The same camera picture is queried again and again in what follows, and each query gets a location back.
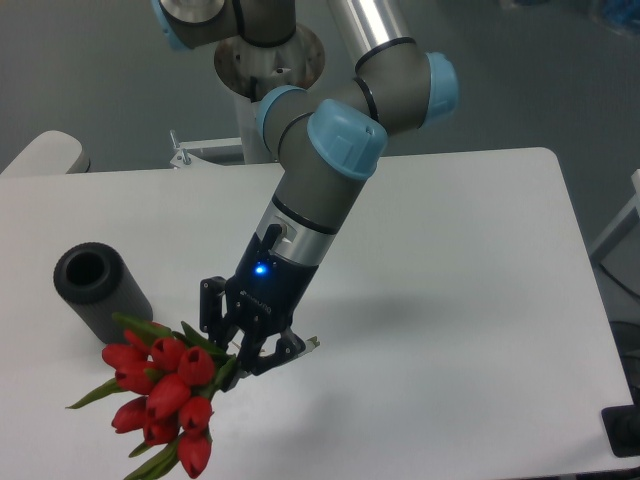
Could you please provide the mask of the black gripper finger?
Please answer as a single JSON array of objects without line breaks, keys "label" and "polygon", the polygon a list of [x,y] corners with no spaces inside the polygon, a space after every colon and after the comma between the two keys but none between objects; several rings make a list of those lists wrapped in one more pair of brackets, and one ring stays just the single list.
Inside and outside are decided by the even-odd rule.
[{"label": "black gripper finger", "polygon": [[236,363],[232,369],[233,374],[222,381],[220,389],[228,392],[237,383],[247,376],[260,376],[274,368],[285,365],[306,353],[306,342],[286,328],[277,334],[274,351],[267,355],[260,353],[265,339],[259,339],[255,344],[248,343],[248,335],[245,334],[240,351],[236,356]]},{"label": "black gripper finger", "polygon": [[228,345],[236,333],[229,314],[223,313],[226,280],[220,276],[200,282],[199,328],[215,345]]}]

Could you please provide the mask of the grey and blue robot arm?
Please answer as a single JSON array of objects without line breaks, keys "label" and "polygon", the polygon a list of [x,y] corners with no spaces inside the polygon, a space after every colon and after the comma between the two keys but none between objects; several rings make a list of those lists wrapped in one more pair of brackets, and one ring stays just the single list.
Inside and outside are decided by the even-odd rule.
[{"label": "grey and blue robot arm", "polygon": [[294,311],[391,135],[429,125],[457,106],[451,62],[424,53],[394,1],[333,1],[354,77],[312,92],[309,47],[291,1],[156,1],[170,45],[216,44],[238,87],[257,105],[257,135],[283,176],[230,278],[200,287],[200,326],[218,348],[242,339],[222,391],[309,352]]}]

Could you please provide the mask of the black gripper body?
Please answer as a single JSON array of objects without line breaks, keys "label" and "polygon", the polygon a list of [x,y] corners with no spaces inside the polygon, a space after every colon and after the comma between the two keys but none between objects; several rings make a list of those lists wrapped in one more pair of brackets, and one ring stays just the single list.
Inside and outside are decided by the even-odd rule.
[{"label": "black gripper body", "polygon": [[292,325],[294,311],[318,268],[277,254],[280,236],[279,232],[253,235],[234,275],[226,281],[226,342],[241,330],[256,344]]}]

